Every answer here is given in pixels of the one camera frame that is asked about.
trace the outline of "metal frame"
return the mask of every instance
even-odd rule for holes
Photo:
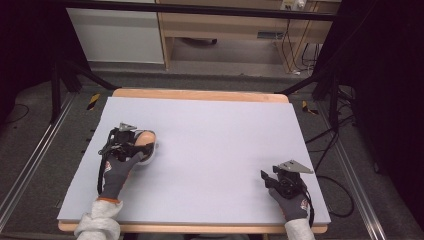
[[[92,1],[92,0],[43,0],[51,4],[60,4],[67,8],[119,10],[133,12],[162,12],[162,13],[185,13],[185,14],[205,14],[240,17],[259,18],[281,18],[300,19],[317,21],[334,21],[345,18],[331,13],[315,13],[284,10],[267,10],[253,8],[215,7],[215,6],[195,6],[180,4],[155,4],[155,3],[133,3],[133,2],[112,2],[112,1]]]
[[[325,106],[322,103],[318,102],[318,110],[320,112],[327,112]],[[327,128],[331,128],[331,124],[326,117],[324,119]],[[350,163],[349,157],[347,156],[346,150],[343,147],[341,140],[339,139],[336,144],[336,153],[339,156],[340,166],[343,170],[343,173],[346,177],[347,183],[349,184],[350,189],[352,190],[352,197],[355,200],[356,206],[358,207],[359,213],[364,220],[365,227],[370,234],[371,239],[373,240],[383,240],[387,239],[386,234],[384,233],[383,227],[378,220],[377,215],[374,212],[374,208],[371,205],[370,200],[368,199],[367,194],[353,169],[352,164]]]
[[[30,158],[28,159],[25,167],[19,174],[6,198],[0,205],[0,232],[3,231],[7,221],[12,215],[13,210],[19,202],[22,194],[24,193],[26,187],[28,186],[32,176],[37,170],[38,165],[44,157],[44,154],[47,152],[50,144],[52,143],[54,137],[56,136],[57,131],[59,130],[63,120],[69,112],[70,107],[72,106],[73,100],[76,93],[68,93],[66,99],[62,105],[62,112],[57,117],[57,120],[54,123],[51,123],[44,133],[41,140],[38,142],[37,147],[32,152]]]

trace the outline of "wooden table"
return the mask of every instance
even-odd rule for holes
[[[160,98],[160,99],[185,99],[185,100],[212,100],[212,101],[246,101],[246,102],[279,102],[289,103],[284,95],[253,93],[253,92],[216,92],[216,91],[191,91],[191,90],[159,90],[159,89],[118,89],[113,97],[127,98]],[[62,231],[74,231],[78,222],[59,221]],[[246,226],[246,225],[184,225],[184,224],[121,224],[121,231],[127,233],[285,233],[284,225],[281,226]],[[327,231],[327,225],[314,225],[312,231],[316,234]]]

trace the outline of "black pole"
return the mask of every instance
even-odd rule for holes
[[[283,95],[288,96],[288,95],[296,92],[297,90],[302,89],[302,88],[308,86],[309,84],[311,84],[311,83],[313,83],[315,81],[316,81],[316,78],[309,77],[307,79],[304,79],[304,80],[296,83],[295,85],[293,85],[293,86],[291,86],[291,87],[289,87],[287,89],[284,89],[284,90],[279,91],[279,92],[274,92],[274,94],[283,94]]]
[[[134,2],[90,1],[90,0],[42,0],[50,4],[60,4],[67,8],[118,10],[133,12],[185,13],[200,15],[221,15],[238,17],[259,17],[279,19],[300,19],[316,21],[334,21],[343,18],[337,14],[302,11],[284,11],[253,8],[234,8],[216,6],[195,6],[180,4],[155,4]]]

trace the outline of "table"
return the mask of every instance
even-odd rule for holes
[[[211,104],[228,104],[232,101],[237,102],[251,102],[251,103],[259,103],[259,102],[266,102],[270,104],[281,104],[281,103],[288,103],[288,99],[286,96],[283,95],[275,95],[275,94],[263,94],[263,93],[247,93],[247,92],[211,92],[211,91],[188,91],[188,90],[158,90],[158,89],[118,89],[113,93],[112,98],[118,98],[121,99],[122,97],[125,97],[126,99],[130,98],[143,98],[143,99],[172,99],[172,100],[191,100],[196,103],[199,103],[199,100],[202,102],[210,101]],[[159,145],[159,149],[166,148],[166,146]],[[86,160],[82,160],[82,165],[80,165],[81,170],[84,171],[84,162],[87,162]],[[271,171],[271,166],[269,166],[268,169],[264,169],[266,171]],[[124,209],[126,204],[128,204],[129,201],[125,201],[124,199]],[[65,198],[65,202],[63,204],[62,210],[64,208],[70,208],[69,203],[67,203],[67,199]],[[328,219],[328,212],[324,210],[324,212],[327,214],[327,216],[324,217],[324,219]],[[61,219],[64,218],[63,214],[62,216],[59,215],[58,219],[59,221],[59,228],[63,231],[73,231],[77,224],[78,220],[64,220]],[[283,224],[258,224],[258,225],[252,225],[252,224],[185,224],[185,223],[178,223],[178,224],[172,224],[172,223],[155,223],[155,224],[137,224],[134,222],[121,222],[121,231],[122,232],[162,232],[162,233],[284,233],[285,229]],[[324,233],[327,230],[327,224],[316,224],[312,227],[312,230],[314,233]]]

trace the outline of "hand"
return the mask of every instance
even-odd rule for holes
[[[292,199],[283,198],[274,188],[269,189],[269,195],[278,202],[281,210],[283,211],[286,222],[295,219],[308,217],[308,201],[303,194],[299,194]]]
[[[110,155],[106,161],[105,173],[103,174],[105,184],[99,198],[117,200],[128,174],[142,158],[143,154],[139,153],[135,154],[134,157],[126,162],[120,162],[114,156]]]

